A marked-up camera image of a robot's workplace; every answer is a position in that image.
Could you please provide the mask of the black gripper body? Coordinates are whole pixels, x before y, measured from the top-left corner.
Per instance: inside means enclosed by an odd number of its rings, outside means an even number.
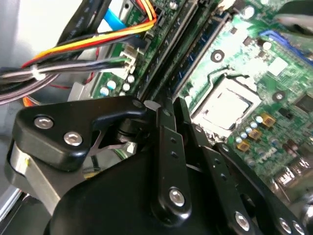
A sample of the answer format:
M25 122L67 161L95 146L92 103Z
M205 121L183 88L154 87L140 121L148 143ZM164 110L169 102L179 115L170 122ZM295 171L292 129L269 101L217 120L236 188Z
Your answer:
M213 180L225 161L215 151L148 151L82 182L59 201L51 235L217 235L223 223Z

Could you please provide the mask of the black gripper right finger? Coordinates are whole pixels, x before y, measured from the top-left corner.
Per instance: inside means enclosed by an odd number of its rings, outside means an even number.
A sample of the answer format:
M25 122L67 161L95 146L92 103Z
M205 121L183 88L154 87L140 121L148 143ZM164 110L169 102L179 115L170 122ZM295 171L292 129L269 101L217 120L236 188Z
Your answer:
M211 145L192 124L184 99L174 101L186 162L201 171L201 191L221 235L306 235L307 229L226 144Z

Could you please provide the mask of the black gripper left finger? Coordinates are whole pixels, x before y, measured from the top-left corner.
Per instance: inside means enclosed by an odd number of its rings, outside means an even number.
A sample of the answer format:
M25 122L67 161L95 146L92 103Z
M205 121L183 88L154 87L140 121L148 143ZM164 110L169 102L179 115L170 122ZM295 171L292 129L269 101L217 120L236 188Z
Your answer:
M162 218L186 220L191 213L182 136L172 109L158 108L148 118L146 106L130 96L71 101L25 108L13 126L11 158L26 158L52 170L76 172L97 149L137 141L137 131L149 134L156 146L158 176L153 209ZM135 131L121 129L129 120L140 121Z

